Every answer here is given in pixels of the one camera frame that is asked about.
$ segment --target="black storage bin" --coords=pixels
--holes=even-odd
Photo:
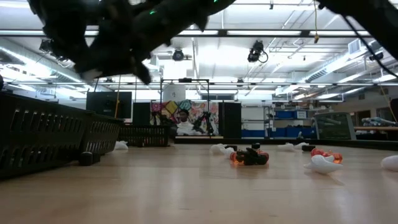
[[[136,126],[124,123],[118,139],[127,141],[130,146],[166,147],[169,145],[169,126]]]
[[[90,114],[0,92],[0,178],[70,162],[78,152]]]
[[[101,155],[112,152],[122,124],[122,119],[91,114],[81,141],[80,152]]]

